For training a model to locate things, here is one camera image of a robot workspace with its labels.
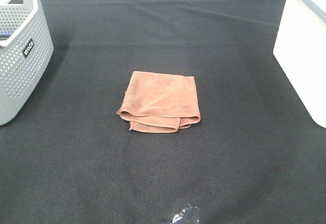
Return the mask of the brown towel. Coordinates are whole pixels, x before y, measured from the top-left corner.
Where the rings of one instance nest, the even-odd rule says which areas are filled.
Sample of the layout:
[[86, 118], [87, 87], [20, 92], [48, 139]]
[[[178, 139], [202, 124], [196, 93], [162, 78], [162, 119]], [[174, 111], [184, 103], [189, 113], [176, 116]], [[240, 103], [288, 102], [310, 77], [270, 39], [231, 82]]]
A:
[[201, 120], [195, 78], [134, 71], [117, 114], [139, 132], [190, 128]]

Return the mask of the black fabric table mat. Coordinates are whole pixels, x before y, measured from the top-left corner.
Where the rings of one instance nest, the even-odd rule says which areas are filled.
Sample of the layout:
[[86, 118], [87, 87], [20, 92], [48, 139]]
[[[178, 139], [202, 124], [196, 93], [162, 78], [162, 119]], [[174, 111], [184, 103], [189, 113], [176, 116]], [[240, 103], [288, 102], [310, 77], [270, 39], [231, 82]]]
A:
[[[325, 129], [273, 56], [285, 0], [41, 0], [54, 51], [1, 127], [1, 223], [325, 223]], [[201, 121], [139, 133], [135, 70], [193, 76]]]

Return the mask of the white plastic storage box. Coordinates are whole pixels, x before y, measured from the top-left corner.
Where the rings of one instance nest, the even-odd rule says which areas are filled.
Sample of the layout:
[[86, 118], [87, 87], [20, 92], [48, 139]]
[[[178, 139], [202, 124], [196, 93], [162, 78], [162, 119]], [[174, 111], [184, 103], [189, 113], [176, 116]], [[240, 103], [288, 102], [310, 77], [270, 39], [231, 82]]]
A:
[[273, 54], [311, 116], [325, 127], [325, 0], [286, 0]]

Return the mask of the grey perforated plastic basket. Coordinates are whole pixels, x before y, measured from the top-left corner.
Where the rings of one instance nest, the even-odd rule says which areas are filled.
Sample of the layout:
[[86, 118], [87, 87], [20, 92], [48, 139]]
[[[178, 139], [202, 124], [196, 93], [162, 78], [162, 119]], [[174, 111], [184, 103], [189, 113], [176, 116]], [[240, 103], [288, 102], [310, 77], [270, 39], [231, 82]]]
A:
[[1, 4], [1, 125], [28, 100], [53, 50], [41, 0]]

